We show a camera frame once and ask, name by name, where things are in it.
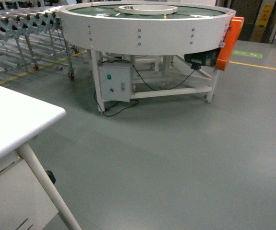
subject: white metal stand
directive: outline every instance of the white metal stand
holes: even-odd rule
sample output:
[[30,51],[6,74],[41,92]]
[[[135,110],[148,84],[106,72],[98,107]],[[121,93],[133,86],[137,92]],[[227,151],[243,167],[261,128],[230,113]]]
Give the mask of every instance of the white metal stand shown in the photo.
[[[114,57],[108,57],[106,55],[99,55],[98,51],[91,50],[91,58],[92,58],[92,69],[93,69],[93,78],[95,82],[96,88],[96,99],[98,103],[98,110],[103,112],[105,110],[104,102],[106,100],[102,97],[102,87],[100,80],[100,72],[98,67],[98,61],[105,61],[104,58],[108,58],[110,60],[115,59]],[[179,79],[184,80],[188,75],[193,71],[190,69],[191,65],[185,62],[183,56],[180,55],[168,55],[163,56],[163,62],[161,64],[161,68],[159,68],[160,64],[160,56],[157,56],[152,59],[155,63],[155,73],[151,70],[145,71],[142,70],[143,74],[147,77],[144,78],[144,81],[149,82],[161,82],[159,85],[162,89],[156,91],[144,91],[144,92],[136,92],[137,84],[144,83],[140,78],[134,76],[128,76],[128,78],[132,78],[132,94],[130,99],[137,98],[148,98],[148,97],[159,97],[159,96],[169,96],[169,95],[180,95],[180,94],[191,94],[191,93],[206,93],[206,103],[211,103],[212,97],[214,95],[216,84],[218,81],[219,71],[213,68],[213,73],[209,74],[203,70],[196,70],[193,76],[190,76],[183,84],[181,88],[169,89],[170,80]],[[134,55],[130,55],[130,62],[135,66],[141,65],[143,63],[150,63],[150,58],[146,59],[136,59]]]

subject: control box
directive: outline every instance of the control box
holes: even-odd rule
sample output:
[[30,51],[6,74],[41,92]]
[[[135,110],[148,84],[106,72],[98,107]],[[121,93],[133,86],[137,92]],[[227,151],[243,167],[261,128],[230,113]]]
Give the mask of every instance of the control box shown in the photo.
[[132,94],[131,62],[104,62],[99,66],[102,99],[129,102]]

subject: caster wheel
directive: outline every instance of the caster wheel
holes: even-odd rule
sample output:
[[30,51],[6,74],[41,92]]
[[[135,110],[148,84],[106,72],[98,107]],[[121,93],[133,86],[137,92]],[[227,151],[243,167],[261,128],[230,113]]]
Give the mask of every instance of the caster wheel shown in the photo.
[[51,182],[53,184],[55,184],[56,183],[56,178],[55,178],[55,175],[52,173],[52,171],[47,170],[46,173],[47,173],[47,176],[50,178]]
[[38,71],[38,65],[35,64],[35,65],[33,66],[33,69],[34,69],[35,71]]
[[70,80],[74,80],[74,78],[75,78],[75,75],[73,73],[69,75]]

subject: black cable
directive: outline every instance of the black cable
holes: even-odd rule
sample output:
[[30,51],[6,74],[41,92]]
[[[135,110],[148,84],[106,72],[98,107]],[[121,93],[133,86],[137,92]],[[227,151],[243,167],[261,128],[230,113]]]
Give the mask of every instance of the black cable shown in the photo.
[[139,103],[139,100],[137,100],[137,99],[132,99],[132,101],[135,101],[136,103],[132,104],[132,105],[129,106],[129,107],[126,107],[126,108],[121,109],[120,111],[118,111],[118,112],[115,113],[115,114],[107,115],[107,114],[105,114],[105,112],[107,112],[110,108],[116,106],[116,105],[117,105],[118,103],[120,103],[120,102],[116,102],[114,105],[112,105],[112,106],[106,108],[105,111],[103,111],[103,110],[101,109],[101,107],[100,107],[98,101],[97,101],[96,92],[94,92],[94,99],[95,99],[95,101],[96,101],[96,103],[97,103],[97,105],[98,105],[98,107],[99,107],[101,113],[102,113],[104,116],[107,116],[107,117],[115,116],[115,115],[119,114],[120,112],[122,112],[123,110],[132,108],[132,107],[134,107],[135,105],[137,105],[137,104]]
[[[134,65],[132,65],[132,66],[134,67],[134,69],[136,70],[138,76],[141,78],[141,80],[144,82],[144,84],[145,84],[148,88],[150,88],[150,89],[153,90],[153,91],[158,91],[158,90],[152,88],[151,86],[149,86],[149,85],[144,81],[144,79],[142,78],[142,76],[141,76],[141,74],[139,73],[139,71],[137,70],[137,68],[136,68]],[[194,73],[194,71],[195,71],[195,70],[193,70],[192,73],[189,74],[189,76],[186,77],[186,79],[183,80],[183,81],[182,81],[180,84],[178,84],[177,86],[174,86],[173,88],[165,89],[165,90],[173,90],[173,89],[175,89],[176,87],[179,87],[180,85],[182,85],[182,84],[183,84],[183,83]]]
[[150,87],[150,86],[144,81],[144,79],[142,78],[142,76],[141,76],[140,73],[138,72],[136,66],[134,66],[134,64],[133,64],[132,66],[134,67],[134,69],[136,70],[138,76],[142,79],[142,81],[144,82],[144,84],[145,84],[148,88],[150,88],[151,90],[157,91],[157,90],[153,89],[152,87]]
[[189,76],[188,77],[186,77],[186,79],[185,80],[183,80],[180,84],[178,84],[177,86],[174,86],[173,88],[171,88],[171,89],[168,89],[168,90],[173,90],[173,89],[175,89],[176,87],[179,87],[181,84],[183,84],[193,73],[195,72],[195,69],[192,71],[192,73],[191,74],[189,74]]

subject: green conveyor belt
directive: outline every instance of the green conveyor belt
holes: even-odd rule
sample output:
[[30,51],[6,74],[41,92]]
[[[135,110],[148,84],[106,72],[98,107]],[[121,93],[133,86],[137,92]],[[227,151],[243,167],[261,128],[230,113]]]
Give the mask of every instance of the green conveyor belt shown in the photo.
[[[103,16],[109,18],[136,18],[136,19],[163,19],[163,15],[138,15],[138,14],[126,14],[118,12],[117,9],[122,5],[106,5],[96,7],[84,7],[73,9],[71,12],[90,15],[90,16]],[[174,14],[168,14],[167,19],[185,19],[185,18],[202,18],[212,17],[225,14],[221,11],[196,8],[196,7],[183,7],[178,6],[178,12]]]

